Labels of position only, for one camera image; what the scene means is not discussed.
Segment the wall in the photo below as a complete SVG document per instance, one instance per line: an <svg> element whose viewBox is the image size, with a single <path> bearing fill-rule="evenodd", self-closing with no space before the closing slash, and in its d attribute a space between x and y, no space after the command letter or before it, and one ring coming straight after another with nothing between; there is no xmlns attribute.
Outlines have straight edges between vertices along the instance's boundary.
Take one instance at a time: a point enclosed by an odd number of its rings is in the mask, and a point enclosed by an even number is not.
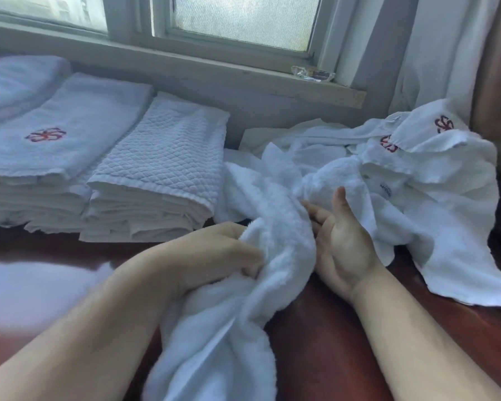
<svg viewBox="0 0 501 401"><path fill-rule="evenodd" d="M96 76L150 83L158 90L228 111L231 114L227 126L227 147L229 148L237 148L243 131L248 128L289 128L299 122L315 118L354 127L369 118L381 118L387 115L411 31L417 1L386 1L388 2L386 16L390 17L389 10L392 9L394 11L392 16L395 19L381 19L381 25L389 30L374 31L364 53L360 70L352 82L352 87L368 92L362 109L236 89L228 85L210 83L208 79L197 82L168 76L149 77L138 73L108 70L104 67L86 67L74 62L73 66L76 71Z"/></svg>

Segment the window sill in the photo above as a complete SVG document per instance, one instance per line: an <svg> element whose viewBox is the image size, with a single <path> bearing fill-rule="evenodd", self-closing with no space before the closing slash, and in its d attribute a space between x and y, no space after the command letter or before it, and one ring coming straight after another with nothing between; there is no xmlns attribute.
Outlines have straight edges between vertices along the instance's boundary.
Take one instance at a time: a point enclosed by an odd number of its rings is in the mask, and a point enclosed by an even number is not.
<svg viewBox="0 0 501 401"><path fill-rule="evenodd" d="M215 82L342 107L361 108L366 95L365 91L302 80L286 73L3 22L0 22L0 50L54 54L85 65Z"/></svg>

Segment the brown table surface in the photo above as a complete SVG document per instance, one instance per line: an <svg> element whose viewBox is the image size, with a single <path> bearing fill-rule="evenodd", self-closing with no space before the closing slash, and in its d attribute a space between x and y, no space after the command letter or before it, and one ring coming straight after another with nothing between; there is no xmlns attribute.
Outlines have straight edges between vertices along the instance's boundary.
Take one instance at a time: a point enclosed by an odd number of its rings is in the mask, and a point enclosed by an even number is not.
<svg viewBox="0 0 501 401"><path fill-rule="evenodd" d="M72 234L28 234L0 229L0 262L44 261L96 268L115 266L148 244L79 242ZM501 269L501 242L490 246ZM501 309L469 307L428 292L407 251L397 248L389 268L474 360L501 385ZM360 321L350 306L316 276L286 310L266 326L277 358L279 400L392 400ZM38 332L0 331L0 364ZM161 352L152 340L126 400L138 400L141 385Z"/></svg>

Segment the pile of towels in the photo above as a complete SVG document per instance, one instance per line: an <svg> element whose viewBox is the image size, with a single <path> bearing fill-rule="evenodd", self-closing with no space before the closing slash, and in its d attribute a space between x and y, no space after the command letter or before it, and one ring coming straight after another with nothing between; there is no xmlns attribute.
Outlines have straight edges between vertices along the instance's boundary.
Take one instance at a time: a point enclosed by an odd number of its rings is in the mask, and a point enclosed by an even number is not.
<svg viewBox="0 0 501 401"><path fill-rule="evenodd" d="M2 83L0 226L163 242L213 215L227 113L56 57L2 58Z"/></svg>
<svg viewBox="0 0 501 401"><path fill-rule="evenodd" d="M487 246L498 201L496 149L468 130L451 101L354 129L320 120L250 129L224 160L214 219L256 219L241 239L262 249L266 264L256 281L234 275L173 305L144 401L275 399L263 327L302 291L315 261L299 199L331 209L339 185L384 265L394 245L407 245L432 292L501 306L501 271Z"/></svg>

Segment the window pane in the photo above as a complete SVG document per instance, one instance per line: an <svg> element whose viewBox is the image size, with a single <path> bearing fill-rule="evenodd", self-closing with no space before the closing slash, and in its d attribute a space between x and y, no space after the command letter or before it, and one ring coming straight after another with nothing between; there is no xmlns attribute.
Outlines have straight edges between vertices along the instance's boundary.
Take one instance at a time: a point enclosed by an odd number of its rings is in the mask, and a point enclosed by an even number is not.
<svg viewBox="0 0 501 401"><path fill-rule="evenodd" d="M107 32L102 0L0 0L0 11Z"/></svg>
<svg viewBox="0 0 501 401"><path fill-rule="evenodd" d="M319 0L174 0L174 26L194 33L306 51Z"/></svg>

